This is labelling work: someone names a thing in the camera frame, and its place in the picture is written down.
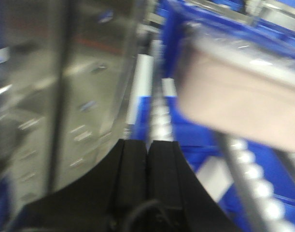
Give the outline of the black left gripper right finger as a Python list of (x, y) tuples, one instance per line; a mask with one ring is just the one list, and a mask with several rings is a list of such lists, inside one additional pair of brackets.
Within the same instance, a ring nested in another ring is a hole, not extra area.
[(148, 152), (148, 197), (159, 201), (148, 215), (149, 232), (203, 232), (205, 190), (174, 142), (153, 141)]

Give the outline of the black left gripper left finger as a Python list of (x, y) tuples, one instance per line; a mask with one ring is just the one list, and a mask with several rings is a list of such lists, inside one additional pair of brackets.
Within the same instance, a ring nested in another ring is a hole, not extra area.
[(140, 140), (118, 140), (121, 144), (116, 185), (108, 231), (121, 232), (128, 215), (146, 200), (146, 145)]

